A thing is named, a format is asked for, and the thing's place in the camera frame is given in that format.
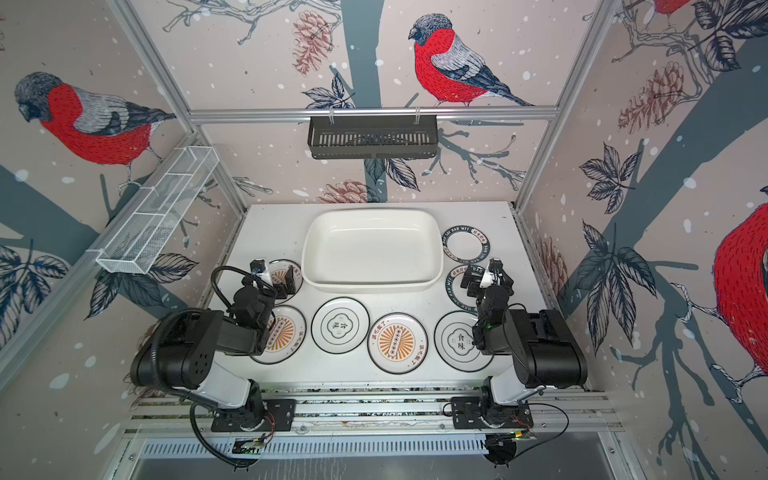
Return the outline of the green rim plate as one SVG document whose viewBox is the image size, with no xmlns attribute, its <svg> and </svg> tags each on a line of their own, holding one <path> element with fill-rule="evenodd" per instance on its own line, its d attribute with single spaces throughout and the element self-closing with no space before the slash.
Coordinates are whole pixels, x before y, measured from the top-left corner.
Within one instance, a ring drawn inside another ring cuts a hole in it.
<svg viewBox="0 0 768 480">
<path fill-rule="evenodd" d="M 460 264 L 479 263 L 485 260 L 491 250 L 488 237 L 476 227 L 455 225 L 442 234 L 443 252 Z"/>
<path fill-rule="evenodd" d="M 444 288 L 448 298 L 459 309 L 476 313 L 476 298 L 467 294 L 467 288 L 462 285 L 465 273 L 469 271 L 469 280 L 480 279 L 484 268 L 478 265 L 467 264 L 454 267 L 447 275 Z"/>
</svg>

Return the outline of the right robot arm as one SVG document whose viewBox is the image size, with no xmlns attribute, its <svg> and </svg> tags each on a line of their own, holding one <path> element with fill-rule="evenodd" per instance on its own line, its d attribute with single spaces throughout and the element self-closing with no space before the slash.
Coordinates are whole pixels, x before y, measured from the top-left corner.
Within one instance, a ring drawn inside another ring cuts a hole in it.
<svg viewBox="0 0 768 480">
<path fill-rule="evenodd" d="M 518 421 L 526 401 L 548 388 L 583 386 L 588 377 L 585 356 L 562 314 L 556 309 L 530 312 L 510 301 L 514 281 L 503 263 L 486 268 L 470 265 L 461 287 L 476 300 L 473 345 L 484 355 L 509 356 L 512 365 L 486 378 L 481 387 L 481 417 L 492 425 Z"/>
</svg>

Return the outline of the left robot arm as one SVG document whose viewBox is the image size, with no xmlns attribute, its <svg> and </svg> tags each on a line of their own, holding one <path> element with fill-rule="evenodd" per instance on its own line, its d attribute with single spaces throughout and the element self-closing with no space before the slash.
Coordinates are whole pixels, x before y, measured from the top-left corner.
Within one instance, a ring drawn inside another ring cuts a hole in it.
<svg viewBox="0 0 768 480">
<path fill-rule="evenodd" d="M 137 387 L 206 407 L 222 421 L 255 428 L 268 415 L 260 387 L 214 357 L 264 354 L 276 329 L 276 304 L 297 293 L 296 277 L 292 270 L 278 277 L 257 259 L 246 270 L 218 266 L 210 281 L 224 308 L 165 315 L 134 357 L 129 378 Z"/>
</svg>

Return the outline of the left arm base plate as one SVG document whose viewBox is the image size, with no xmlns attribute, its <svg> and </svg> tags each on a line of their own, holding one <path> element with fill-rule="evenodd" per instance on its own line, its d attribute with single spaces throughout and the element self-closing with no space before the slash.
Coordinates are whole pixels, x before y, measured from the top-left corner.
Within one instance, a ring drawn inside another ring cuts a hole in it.
<svg viewBox="0 0 768 480">
<path fill-rule="evenodd" d="M 294 399 L 248 402 L 238 409 L 217 410 L 213 414 L 211 430 L 216 433 L 288 432 L 295 409 Z"/>
</svg>

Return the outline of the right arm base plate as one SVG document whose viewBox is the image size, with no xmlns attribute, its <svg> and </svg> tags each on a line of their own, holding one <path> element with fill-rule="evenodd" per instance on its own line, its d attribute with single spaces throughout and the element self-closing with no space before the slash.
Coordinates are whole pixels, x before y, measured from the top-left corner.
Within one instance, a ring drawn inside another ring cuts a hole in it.
<svg viewBox="0 0 768 480">
<path fill-rule="evenodd" d="M 452 397 L 450 416 L 457 430 L 533 428 L 531 412 L 526 405 L 497 405 L 479 396 Z"/>
</svg>

